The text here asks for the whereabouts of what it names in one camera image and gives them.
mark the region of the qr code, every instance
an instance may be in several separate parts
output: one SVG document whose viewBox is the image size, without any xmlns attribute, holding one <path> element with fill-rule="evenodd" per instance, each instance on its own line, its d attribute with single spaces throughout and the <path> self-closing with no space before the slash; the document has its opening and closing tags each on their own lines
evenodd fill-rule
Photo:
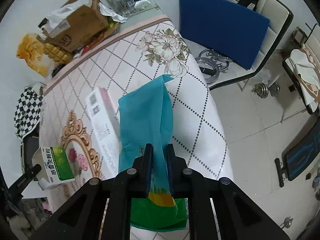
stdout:
<svg viewBox="0 0 320 240">
<path fill-rule="evenodd" d="M 90 96 L 90 104 L 93 106 L 97 102 L 96 94 L 93 93 L 92 96 Z"/>
<path fill-rule="evenodd" d="M 93 115 L 96 115 L 97 113 L 99 113 L 100 109 L 99 109 L 99 106 L 95 106 L 93 109 Z"/>
</svg>

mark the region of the metal screw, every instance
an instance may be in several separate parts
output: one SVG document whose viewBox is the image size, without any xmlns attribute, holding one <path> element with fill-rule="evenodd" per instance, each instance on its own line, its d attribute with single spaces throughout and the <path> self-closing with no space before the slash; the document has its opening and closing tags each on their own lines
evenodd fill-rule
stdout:
<svg viewBox="0 0 320 240">
<path fill-rule="evenodd" d="M 230 179 L 226 178 L 226 177 L 223 177 L 220 179 L 221 183 L 224 184 L 224 185 L 228 185 L 230 184 Z"/>
<path fill-rule="evenodd" d="M 136 170 L 135 168 L 130 168 L 130 169 L 127 170 L 127 173 L 128 173 L 129 175 L 136 174 L 136 172 L 137 172 L 137 170 Z"/>
<path fill-rule="evenodd" d="M 183 172 L 184 174 L 186 174 L 186 175 L 190 175 L 190 174 L 192 174 L 192 169 L 190 169 L 190 168 L 185 168 L 182 172 Z"/>
<path fill-rule="evenodd" d="M 92 178 L 89 180 L 89 184 L 90 185 L 97 185 L 99 183 L 99 179 L 98 178 Z"/>
</svg>

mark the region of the chair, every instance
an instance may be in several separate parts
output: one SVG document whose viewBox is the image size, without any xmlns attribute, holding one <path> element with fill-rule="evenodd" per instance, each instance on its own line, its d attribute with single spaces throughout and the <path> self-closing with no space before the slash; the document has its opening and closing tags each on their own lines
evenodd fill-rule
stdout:
<svg viewBox="0 0 320 240">
<path fill-rule="evenodd" d="M 315 26 L 312 28 L 311 33 L 304 44 L 306 48 L 309 50 L 311 56 L 313 57 L 314 62 L 320 66 L 320 26 L 319 24 L 315 24 Z M 315 102 L 312 102 L 306 105 L 305 98 L 302 93 L 301 85 L 293 72 L 293 65 L 290 62 L 289 58 L 290 56 L 286 57 L 282 61 L 282 67 L 284 68 L 284 70 L 292 80 L 292 83 L 296 88 L 296 90 L 298 91 L 299 96 L 301 97 L 303 104 L 306 107 L 306 110 L 308 111 L 309 114 L 313 114 L 317 110 L 318 104 Z"/>
<path fill-rule="evenodd" d="M 256 11 L 266 18 L 270 19 L 270 24 L 261 45 L 260 51 L 255 59 L 255 62 L 252 65 L 252 68 L 248 70 L 248 74 L 225 80 L 220 83 L 215 83 L 209 88 L 210 90 L 244 80 L 246 80 L 246 83 L 244 85 L 246 86 L 249 79 L 255 76 L 263 68 L 263 66 L 281 41 L 283 35 L 287 31 L 293 19 L 292 12 L 279 0 L 259 0 Z"/>
</svg>

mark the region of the checkered cloth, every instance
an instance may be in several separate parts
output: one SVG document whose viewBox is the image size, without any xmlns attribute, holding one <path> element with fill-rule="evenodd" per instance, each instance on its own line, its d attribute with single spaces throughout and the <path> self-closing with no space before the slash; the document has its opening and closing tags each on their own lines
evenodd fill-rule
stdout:
<svg viewBox="0 0 320 240">
<path fill-rule="evenodd" d="M 16 135 L 21 141 L 40 121 L 42 98 L 31 87 L 27 87 L 21 94 L 14 117 Z"/>
</svg>

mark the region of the colorful bag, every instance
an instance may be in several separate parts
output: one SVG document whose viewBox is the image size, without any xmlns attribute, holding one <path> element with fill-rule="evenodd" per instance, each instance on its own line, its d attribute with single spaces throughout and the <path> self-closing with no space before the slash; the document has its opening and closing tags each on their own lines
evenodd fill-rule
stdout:
<svg viewBox="0 0 320 240">
<path fill-rule="evenodd" d="M 162 75 L 119 99 L 119 172 L 132 167 L 147 143 L 153 145 L 149 198 L 133 199 L 131 210 L 132 226 L 151 231 L 184 229 L 187 222 L 185 200 L 171 197 L 163 152 L 173 129 L 172 105 L 164 84 L 172 79 Z"/>
</svg>

